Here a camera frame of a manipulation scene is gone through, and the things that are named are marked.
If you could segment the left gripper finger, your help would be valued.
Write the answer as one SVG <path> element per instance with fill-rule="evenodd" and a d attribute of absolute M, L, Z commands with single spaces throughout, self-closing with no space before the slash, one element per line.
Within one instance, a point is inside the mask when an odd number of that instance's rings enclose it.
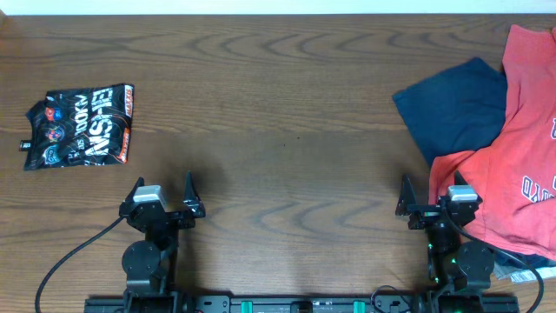
<path fill-rule="evenodd" d="M 132 188 L 131 192 L 125 197 L 124 202 L 125 203 L 133 203 L 134 200 L 134 195 L 137 191 L 138 188 L 142 187 L 144 185 L 144 179 L 142 177 L 139 177 L 134 185 L 134 187 Z"/>
<path fill-rule="evenodd" d="M 193 218 L 204 218 L 206 216 L 204 203 L 195 189 L 192 173 L 190 171 L 188 171 L 186 175 L 182 201 L 191 212 Z"/>

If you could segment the red soccer t-shirt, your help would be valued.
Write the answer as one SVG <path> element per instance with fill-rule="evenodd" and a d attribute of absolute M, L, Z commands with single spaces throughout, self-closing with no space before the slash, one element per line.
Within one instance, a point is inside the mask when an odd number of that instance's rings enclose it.
<path fill-rule="evenodd" d="M 500 249 L 555 258 L 555 32 L 511 26 L 503 56 L 506 121 L 486 148 L 440 156 L 433 203 L 459 172 L 481 197 L 472 236 Z"/>

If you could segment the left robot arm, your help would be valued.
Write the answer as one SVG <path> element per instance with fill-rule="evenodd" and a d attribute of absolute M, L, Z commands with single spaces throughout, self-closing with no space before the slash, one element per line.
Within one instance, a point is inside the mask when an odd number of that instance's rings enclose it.
<path fill-rule="evenodd" d="M 136 181 L 119 207 L 119 217 L 144 234 L 122 255 L 126 273 L 125 312 L 194 312 L 195 299 L 175 285 L 179 232 L 195 227 L 206 210 L 190 172 L 185 178 L 184 210 L 167 211 L 159 185 Z"/>

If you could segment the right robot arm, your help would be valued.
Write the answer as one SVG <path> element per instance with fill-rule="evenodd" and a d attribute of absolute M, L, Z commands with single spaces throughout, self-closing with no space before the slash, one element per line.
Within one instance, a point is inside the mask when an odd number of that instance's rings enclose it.
<path fill-rule="evenodd" d="M 397 216 L 407 216 L 410 230 L 427 235 L 429 279 L 437 286 L 413 297 L 411 312 L 482 312 L 481 293 L 491 286 L 493 252 L 478 239 L 462 241 L 482 198 L 460 173 L 435 204 L 419 204 L 409 175 L 401 179 Z"/>

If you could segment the navy blue shirt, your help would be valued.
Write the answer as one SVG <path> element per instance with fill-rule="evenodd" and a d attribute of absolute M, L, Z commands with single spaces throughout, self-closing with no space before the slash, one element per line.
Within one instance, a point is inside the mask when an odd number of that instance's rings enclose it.
<path fill-rule="evenodd" d="M 506 75 L 469 61 L 428 77 L 392 99 L 428 165 L 434 159 L 489 146 L 506 120 Z"/>

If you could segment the folded black printed shirt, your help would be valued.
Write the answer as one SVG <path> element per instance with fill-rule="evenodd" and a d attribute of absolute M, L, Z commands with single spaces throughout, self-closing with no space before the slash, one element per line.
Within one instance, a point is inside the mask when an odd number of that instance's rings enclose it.
<path fill-rule="evenodd" d="M 42 170 L 128 162 L 135 86 L 50 90 L 26 113 L 31 139 L 23 168 Z"/>

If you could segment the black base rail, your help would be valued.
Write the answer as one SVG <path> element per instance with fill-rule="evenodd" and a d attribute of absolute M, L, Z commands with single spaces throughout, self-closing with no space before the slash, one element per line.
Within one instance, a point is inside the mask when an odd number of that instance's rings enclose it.
<path fill-rule="evenodd" d="M 373 313 L 453 312 L 511 313 L 520 307 L 514 296 L 449 296 L 436 304 L 422 295 L 378 293 L 368 297 L 183 296 L 90 298 L 84 313 Z"/>

